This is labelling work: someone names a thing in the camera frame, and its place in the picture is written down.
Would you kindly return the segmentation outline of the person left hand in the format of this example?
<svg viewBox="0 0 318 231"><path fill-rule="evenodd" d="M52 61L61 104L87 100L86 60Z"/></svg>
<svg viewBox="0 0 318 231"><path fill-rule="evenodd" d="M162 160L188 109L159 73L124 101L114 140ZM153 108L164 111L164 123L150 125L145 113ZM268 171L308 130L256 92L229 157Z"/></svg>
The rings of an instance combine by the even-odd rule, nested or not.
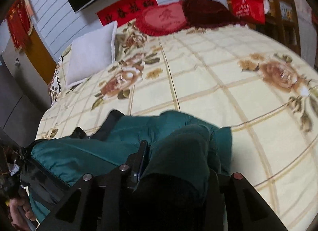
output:
<svg viewBox="0 0 318 231"><path fill-rule="evenodd" d="M35 221L36 217L30 205L30 199L25 189L19 190L17 198L10 199L9 208L11 214L11 224L16 230L31 230L26 219Z"/></svg>

